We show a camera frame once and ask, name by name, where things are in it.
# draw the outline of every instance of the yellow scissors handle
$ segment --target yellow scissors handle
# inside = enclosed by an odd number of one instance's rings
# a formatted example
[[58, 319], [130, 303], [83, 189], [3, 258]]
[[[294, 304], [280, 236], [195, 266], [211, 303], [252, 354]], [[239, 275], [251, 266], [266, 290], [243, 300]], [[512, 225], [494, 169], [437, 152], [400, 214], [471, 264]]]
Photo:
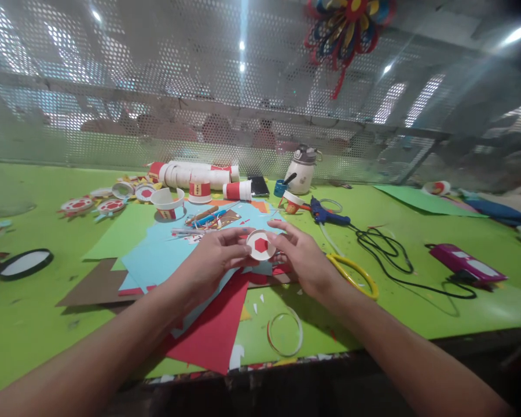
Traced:
[[[338, 270], [338, 272], [346, 279], [349, 281], [349, 283], [354, 286], [356, 289], [358, 289], [360, 292], [362, 292], [363, 294], [365, 294], [367, 297], [373, 299], [373, 300], [377, 300], [378, 299], [378, 286], [376, 285], [376, 283], [372, 280], [372, 278], [370, 277], [370, 275], [367, 274], [367, 272], [362, 269], [359, 265], [357, 265], [355, 262], [352, 262], [350, 261], [349, 259], [347, 258], [344, 258], [344, 257], [341, 257], [340, 255], [336, 255], [336, 254], [327, 254], [326, 257], [330, 260], [330, 262], [336, 267], [336, 269]], [[340, 265], [340, 263], [344, 264], [344, 265], [347, 265], [347, 266], [350, 266], [352, 267], [353, 269], [355, 269], [364, 279], [365, 281], [369, 284], [369, 287], [370, 287], [370, 293], [366, 292], [362, 287], [359, 286], [359, 284], [357, 284], [353, 278], [351, 278], [349, 276], [349, 274], [346, 272], [345, 269], [342, 268], [342, 266]]]

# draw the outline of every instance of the brown cardboard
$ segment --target brown cardboard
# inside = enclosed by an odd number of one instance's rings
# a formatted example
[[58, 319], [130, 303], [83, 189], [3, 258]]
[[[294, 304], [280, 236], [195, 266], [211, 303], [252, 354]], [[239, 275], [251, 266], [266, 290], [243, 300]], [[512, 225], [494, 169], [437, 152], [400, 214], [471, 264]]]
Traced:
[[140, 295], [118, 296], [118, 289], [127, 276], [126, 270], [111, 271], [116, 259], [103, 259], [58, 304], [57, 307], [135, 301]]

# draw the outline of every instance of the white thermos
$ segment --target white thermos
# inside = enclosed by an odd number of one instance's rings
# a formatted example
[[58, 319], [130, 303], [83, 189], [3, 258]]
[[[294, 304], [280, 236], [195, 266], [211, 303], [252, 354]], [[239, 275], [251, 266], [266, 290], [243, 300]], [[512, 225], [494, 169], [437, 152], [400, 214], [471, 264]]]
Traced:
[[293, 173], [297, 174], [297, 177], [288, 184], [290, 193], [302, 195], [309, 192], [318, 155], [319, 152], [315, 148], [303, 144], [298, 146], [293, 154], [293, 160], [289, 164], [288, 172], [284, 177], [286, 179]]

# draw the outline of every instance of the stacked paper cups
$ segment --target stacked paper cups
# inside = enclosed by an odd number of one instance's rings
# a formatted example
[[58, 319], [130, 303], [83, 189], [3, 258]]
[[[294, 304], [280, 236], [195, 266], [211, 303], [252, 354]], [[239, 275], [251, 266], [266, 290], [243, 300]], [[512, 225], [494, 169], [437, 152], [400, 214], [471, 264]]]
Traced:
[[251, 180], [224, 184], [222, 188], [226, 200], [251, 201]]

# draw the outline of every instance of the blue glue gun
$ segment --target blue glue gun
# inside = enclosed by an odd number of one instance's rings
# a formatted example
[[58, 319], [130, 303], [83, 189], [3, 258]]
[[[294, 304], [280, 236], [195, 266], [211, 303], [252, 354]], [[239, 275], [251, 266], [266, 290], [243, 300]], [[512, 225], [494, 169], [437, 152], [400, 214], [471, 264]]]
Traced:
[[328, 210], [322, 207], [320, 202], [315, 197], [311, 197], [311, 213], [316, 224], [325, 224], [328, 222], [339, 226], [346, 226], [351, 223], [351, 219], [347, 216], [340, 216], [334, 213], [330, 213]]

